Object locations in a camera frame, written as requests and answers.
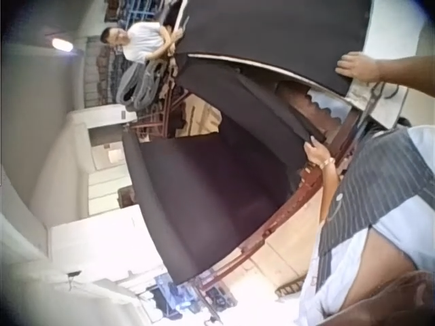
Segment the black hair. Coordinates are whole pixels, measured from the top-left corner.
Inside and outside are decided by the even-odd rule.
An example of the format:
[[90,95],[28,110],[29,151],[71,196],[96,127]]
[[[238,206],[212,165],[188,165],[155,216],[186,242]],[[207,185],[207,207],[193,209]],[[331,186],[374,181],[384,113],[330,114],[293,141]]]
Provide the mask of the black hair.
[[107,41],[107,39],[109,38],[109,34],[110,34],[110,30],[112,29],[113,27],[106,27],[105,29],[104,29],[104,31],[101,33],[101,35],[100,35],[100,41],[102,42],[102,43],[104,43],[104,44],[108,44],[109,42]]
[[408,128],[410,128],[410,127],[413,126],[413,125],[411,124],[411,121],[409,121],[409,120],[406,119],[405,117],[399,117],[397,123],[398,123],[399,125],[401,125],[401,126],[408,127]]

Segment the hand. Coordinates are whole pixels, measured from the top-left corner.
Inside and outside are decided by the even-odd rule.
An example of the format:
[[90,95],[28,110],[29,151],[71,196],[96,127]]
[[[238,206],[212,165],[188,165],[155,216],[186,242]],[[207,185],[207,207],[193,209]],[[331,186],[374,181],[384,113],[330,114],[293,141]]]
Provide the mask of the hand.
[[174,53],[175,53],[175,44],[173,43],[168,49],[168,56],[171,57],[174,55]]
[[313,136],[311,136],[311,142],[312,144],[309,142],[304,144],[304,150],[308,156],[308,160],[315,165],[322,165],[326,160],[329,160],[331,153],[325,145],[321,144]]
[[171,35],[171,40],[176,42],[179,39],[181,39],[184,36],[184,31],[183,29],[177,29],[174,33],[172,33]]
[[377,61],[361,52],[349,52],[341,57],[335,72],[361,82],[379,82],[381,72]]

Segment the ceiling light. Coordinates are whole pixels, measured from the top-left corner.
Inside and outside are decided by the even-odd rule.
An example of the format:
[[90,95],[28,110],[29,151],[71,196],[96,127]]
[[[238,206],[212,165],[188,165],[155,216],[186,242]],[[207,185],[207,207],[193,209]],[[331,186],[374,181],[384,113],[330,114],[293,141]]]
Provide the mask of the ceiling light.
[[74,48],[71,42],[65,41],[64,39],[53,39],[52,45],[53,48],[65,52],[71,52]]

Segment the wall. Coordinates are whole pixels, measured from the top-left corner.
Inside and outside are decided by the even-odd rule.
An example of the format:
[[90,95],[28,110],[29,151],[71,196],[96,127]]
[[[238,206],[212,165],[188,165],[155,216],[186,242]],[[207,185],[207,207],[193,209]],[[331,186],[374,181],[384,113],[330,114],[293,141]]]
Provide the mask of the wall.
[[0,211],[11,225],[22,234],[33,246],[47,253],[47,229],[38,220],[11,184],[6,172],[1,167]]
[[99,170],[89,175],[89,215],[120,210],[118,190],[131,185],[127,165]]
[[57,138],[29,205],[33,214],[48,227],[77,221],[87,215],[82,209],[87,204],[87,173],[77,160],[74,131],[75,126],[68,123]]
[[160,268],[162,260],[138,205],[52,228],[52,261],[80,280],[116,281]]
[[50,148],[73,108],[70,60],[2,53],[2,165],[29,205]]
[[2,294],[25,325],[30,326],[147,326],[140,308],[107,299],[59,291],[43,282],[25,283],[7,275],[2,266]]
[[128,112],[124,105],[110,104],[73,111],[68,115],[68,119],[74,124],[84,123],[87,129],[91,129],[112,124],[125,124],[136,120],[137,115],[135,112]]

